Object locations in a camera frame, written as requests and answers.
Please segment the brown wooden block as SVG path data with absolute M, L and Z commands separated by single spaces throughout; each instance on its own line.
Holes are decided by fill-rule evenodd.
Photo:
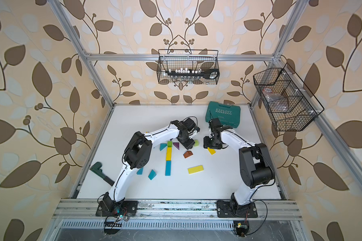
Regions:
M 186 151 L 184 154 L 183 154 L 183 157 L 186 159 L 186 158 L 189 158 L 193 156 L 193 152 L 192 151 Z

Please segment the long yellow block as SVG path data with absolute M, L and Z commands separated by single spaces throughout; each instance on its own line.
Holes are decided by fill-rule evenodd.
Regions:
M 172 147 L 167 147 L 166 161 L 172 160 Z
M 216 153 L 216 151 L 214 149 L 208 148 L 208 151 L 211 155 L 214 155 Z
M 198 172 L 202 172 L 202 171 L 204 171 L 203 165 L 188 168 L 188 174 L 189 175 L 195 174 L 195 173 L 198 173 Z

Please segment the purple triangle block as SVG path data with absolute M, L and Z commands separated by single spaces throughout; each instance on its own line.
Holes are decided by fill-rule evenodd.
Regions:
M 180 144 L 178 142 L 173 142 L 173 146 L 178 150 L 180 149 Z

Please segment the long teal block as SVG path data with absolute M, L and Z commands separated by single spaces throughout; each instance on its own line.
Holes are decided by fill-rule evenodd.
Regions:
M 171 176 L 171 168 L 172 168 L 172 162 L 171 161 L 166 161 L 165 176 Z
M 142 168 L 140 168 L 138 171 L 137 171 L 137 175 L 142 175 L 143 174 L 143 170 L 144 170 L 144 168 L 142 167 Z

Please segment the teal triangle block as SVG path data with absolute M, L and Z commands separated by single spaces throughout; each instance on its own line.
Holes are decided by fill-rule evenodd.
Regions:
M 155 177 L 156 177 L 156 172 L 154 170 L 151 170 L 149 175 L 148 175 L 148 178 L 150 180 L 153 180 Z

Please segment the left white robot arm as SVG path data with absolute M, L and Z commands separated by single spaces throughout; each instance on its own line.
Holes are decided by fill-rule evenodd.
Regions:
M 122 219 L 129 214 L 136 214 L 138 202 L 126 201 L 126 192 L 134 175 L 149 162 L 153 147 L 176 139 L 184 148 L 190 150 L 195 144 L 193 137 L 199 131 L 198 119 L 189 116 L 181 121 L 171 121 L 168 126 L 150 133 L 134 133 L 123 152 L 122 169 L 116 181 L 102 172 L 100 162 L 92 165 L 90 170 L 111 186 L 108 192 L 98 198 L 96 216 Z

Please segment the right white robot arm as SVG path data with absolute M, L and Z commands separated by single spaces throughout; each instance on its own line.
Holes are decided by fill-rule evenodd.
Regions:
M 217 201 L 219 218 L 256 218 L 254 196 L 262 187 L 275 182 L 275 172 L 265 144 L 255 144 L 224 126 L 218 118 L 209 121 L 210 135 L 204 137 L 204 148 L 221 150 L 230 147 L 239 155 L 239 172 L 243 183 L 229 201 Z

